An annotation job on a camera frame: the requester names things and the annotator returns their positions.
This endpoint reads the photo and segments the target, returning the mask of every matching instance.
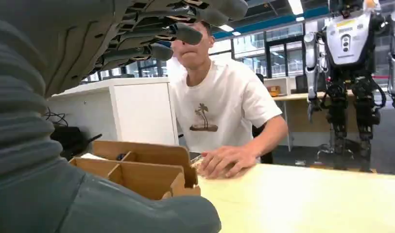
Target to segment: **blue ceiling trim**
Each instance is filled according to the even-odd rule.
[[[307,19],[307,18],[327,15],[328,13],[329,13],[329,9],[327,7],[319,7],[319,8],[305,11],[303,14],[303,17],[305,17]],[[234,31],[240,32],[241,34],[243,34],[243,33],[258,31],[261,29],[266,29],[269,27],[277,26],[279,24],[286,24],[286,23],[290,23],[290,22],[296,22],[296,16],[288,15],[288,16],[273,18],[273,19],[258,22],[255,24],[250,24],[250,25],[239,27],[239,28],[235,28]],[[214,37],[216,39],[230,37],[230,36],[233,36],[232,32],[218,32],[218,33],[214,34]]]

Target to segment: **man's arm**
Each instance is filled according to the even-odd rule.
[[[267,121],[262,133],[245,145],[254,156],[260,157],[271,152],[288,134],[288,126],[282,116],[275,116]]]
[[[281,110],[270,96],[267,88],[253,75],[246,86],[242,108],[244,118],[259,128],[266,124],[263,132],[248,144],[241,147],[221,147],[202,153],[205,157],[199,173],[208,178],[217,178],[226,172],[227,177],[235,176],[241,169],[256,164],[257,158],[272,151],[288,133],[288,126],[281,117]]]

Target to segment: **robot chest panel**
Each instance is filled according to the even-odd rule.
[[[359,62],[369,36],[370,14],[354,18],[336,18],[327,27],[327,45],[335,65]]]

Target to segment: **short hair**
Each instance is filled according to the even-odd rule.
[[[213,36],[213,32],[211,31],[211,25],[209,23],[204,22],[204,21],[200,21],[200,22],[206,28],[207,34],[209,36]]]

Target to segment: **small box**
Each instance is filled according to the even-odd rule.
[[[152,200],[201,193],[185,148],[95,141],[92,154],[107,160],[73,158],[70,163]]]
[[[268,86],[267,90],[272,97],[277,97],[280,95],[280,86]]]

